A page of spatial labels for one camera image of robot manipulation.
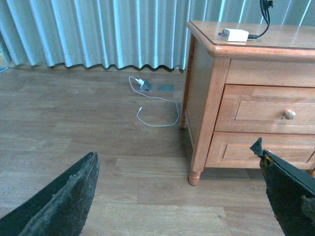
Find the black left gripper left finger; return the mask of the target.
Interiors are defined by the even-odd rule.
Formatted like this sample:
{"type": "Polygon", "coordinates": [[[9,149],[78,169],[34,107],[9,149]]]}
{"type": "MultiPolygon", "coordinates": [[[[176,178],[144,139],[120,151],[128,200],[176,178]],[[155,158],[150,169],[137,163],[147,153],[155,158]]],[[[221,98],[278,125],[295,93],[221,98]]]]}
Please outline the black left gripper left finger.
{"type": "Polygon", "coordinates": [[[2,236],[78,236],[87,221],[99,174],[90,152],[0,220],[2,236]]]}

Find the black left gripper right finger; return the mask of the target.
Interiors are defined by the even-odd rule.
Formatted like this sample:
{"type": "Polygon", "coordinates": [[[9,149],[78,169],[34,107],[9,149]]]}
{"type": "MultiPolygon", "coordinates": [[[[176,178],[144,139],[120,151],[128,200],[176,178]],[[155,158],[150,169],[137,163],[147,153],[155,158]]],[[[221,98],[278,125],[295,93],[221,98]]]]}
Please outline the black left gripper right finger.
{"type": "Polygon", "coordinates": [[[315,178],[262,148],[262,138],[250,147],[260,158],[266,194],[286,236],[315,234],[315,178]]]}

